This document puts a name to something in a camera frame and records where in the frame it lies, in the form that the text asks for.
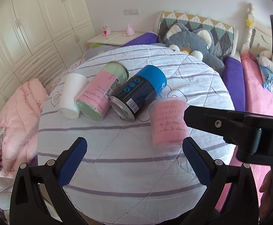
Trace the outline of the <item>person's right hand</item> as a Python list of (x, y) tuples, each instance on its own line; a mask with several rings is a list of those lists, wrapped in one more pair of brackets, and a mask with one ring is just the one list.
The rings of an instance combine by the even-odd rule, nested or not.
[(259, 207), (259, 218), (260, 222), (264, 222), (273, 208), (273, 169), (266, 174), (259, 192), (263, 194)]

